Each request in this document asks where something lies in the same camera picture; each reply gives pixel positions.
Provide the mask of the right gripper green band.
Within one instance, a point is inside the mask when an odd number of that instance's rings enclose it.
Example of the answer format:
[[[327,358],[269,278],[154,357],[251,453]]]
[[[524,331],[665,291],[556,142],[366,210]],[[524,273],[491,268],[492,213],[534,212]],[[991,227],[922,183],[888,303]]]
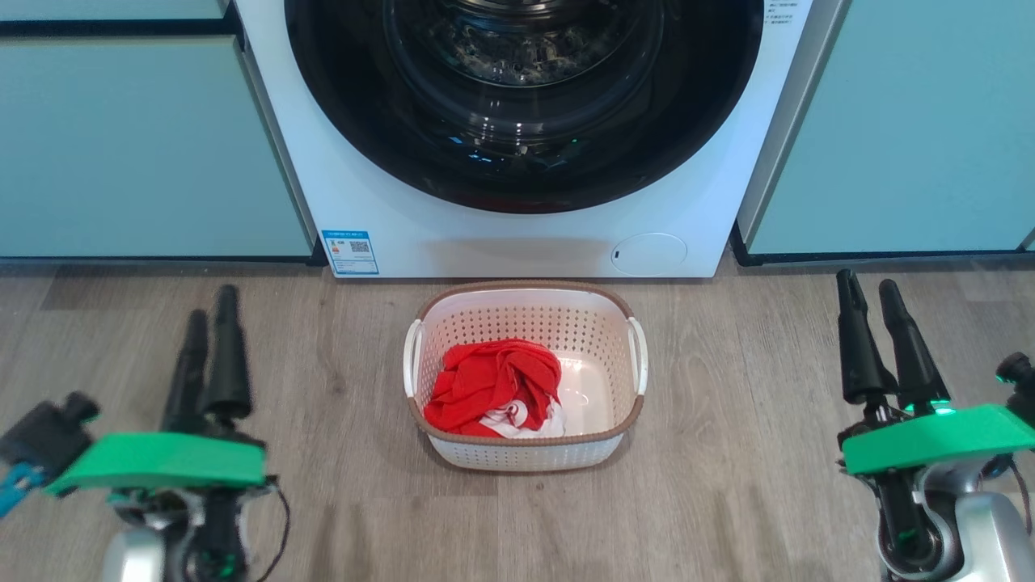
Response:
[[[851,269],[839,270],[836,283],[842,400],[851,405],[886,405],[896,381],[877,350],[864,291]],[[879,295],[894,350],[901,411],[935,414],[847,438],[840,446],[847,472],[877,474],[1032,449],[1033,427],[1003,405],[988,403],[938,413],[949,406],[951,397],[927,341],[894,280],[881,281]]]

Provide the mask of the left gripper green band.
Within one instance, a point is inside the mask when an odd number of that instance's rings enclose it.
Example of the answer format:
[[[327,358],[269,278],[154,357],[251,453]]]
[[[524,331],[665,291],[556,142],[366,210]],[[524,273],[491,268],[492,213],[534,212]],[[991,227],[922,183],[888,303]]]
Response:
[[[239,319],[238,288],[221,286],[214,305],[209,382],[207,313],[193,310],[162,412],[162,430],[111,433],[96,440],[85,424],[45,424],[45,490],[64,497],[78,490],[110,491],[113,508],[170,512],[181,504],[199,533],[238,533],[244,506],[277,492],[266,471],[266,445],[236,420],[254,409],[247,343]],[[199,409],[218,419],[204,419]]]

